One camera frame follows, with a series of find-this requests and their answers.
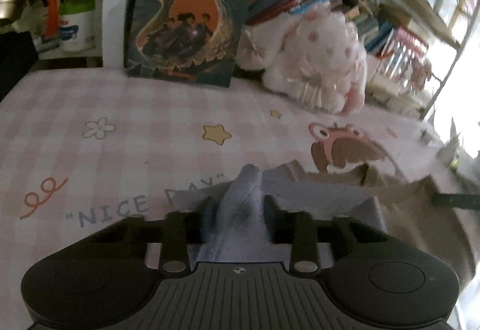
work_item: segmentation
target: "green lid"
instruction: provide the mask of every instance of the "green lid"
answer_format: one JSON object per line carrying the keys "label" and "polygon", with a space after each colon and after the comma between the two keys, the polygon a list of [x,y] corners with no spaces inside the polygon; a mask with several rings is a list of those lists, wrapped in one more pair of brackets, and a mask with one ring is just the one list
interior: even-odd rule
{"label": "green lid", "polygon": [[75,0],[64,2],[58,7],[60,16],[67,14],[77,14],[95,10],[95,0]]}

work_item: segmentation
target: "metal pot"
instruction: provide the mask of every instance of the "metal pot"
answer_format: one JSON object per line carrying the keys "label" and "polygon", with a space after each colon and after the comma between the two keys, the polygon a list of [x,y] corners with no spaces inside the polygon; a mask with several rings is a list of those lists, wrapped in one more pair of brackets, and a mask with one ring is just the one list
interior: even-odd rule
{"label": "metal pot", "polygon": [[17,21],[22,16],[25,0],[0,0],[0,27]]}

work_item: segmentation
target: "white plush toy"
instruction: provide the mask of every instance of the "white plush toy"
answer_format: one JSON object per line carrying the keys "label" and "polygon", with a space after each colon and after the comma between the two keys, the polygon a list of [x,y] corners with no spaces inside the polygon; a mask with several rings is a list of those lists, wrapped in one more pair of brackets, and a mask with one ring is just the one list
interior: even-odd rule
{"label": "white plush toy", "polygon": [[366,52],[342,13],[326,6],[301,16],[283,13],[248,27],[242,41],[237,65],[265,68],[262,80],[269,90],[329,113],[348,115],[363,106]]}

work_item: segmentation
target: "gray cloth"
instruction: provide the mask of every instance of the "gray cloth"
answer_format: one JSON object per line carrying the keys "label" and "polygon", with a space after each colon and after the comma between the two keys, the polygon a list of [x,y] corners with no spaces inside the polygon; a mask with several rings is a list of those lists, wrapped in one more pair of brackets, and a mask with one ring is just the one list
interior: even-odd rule
{"label": "gray cloth", "polygon": [[[197,191],[177,191],[175,209],[195,209],[207,197],[218,202],[212,228],[204,245],[190,245],[190,263],[283,261],[288,268],[290,245],[272,244],[263,221],[263,198],[275,196],[280,208],[304,210],[315,219],[330,220],[349,214],[380,230],[385,230],[375,199],[355,185],[293,181],[288,169],[280,166],[263,174],[246,165],[231,182]],[[333,260],[327,244],[319,244],[323,268]]]}

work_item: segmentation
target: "silver screw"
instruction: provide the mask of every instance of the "silver screw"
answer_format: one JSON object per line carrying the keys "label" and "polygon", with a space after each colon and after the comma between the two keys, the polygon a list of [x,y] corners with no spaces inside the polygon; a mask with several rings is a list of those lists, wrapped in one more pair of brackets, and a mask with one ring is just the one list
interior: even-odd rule
{"label": "silver screw", "polygon": [[169,261],[163,264],[163,270],[168,273],[178,273],[186,268],[186,265],[180,261]]}
{"label": "silver screw", "polygon": [[317,264],[311,261],[299,261],[293,267],[297,272],[302,273],[311,273],[318,269]]}

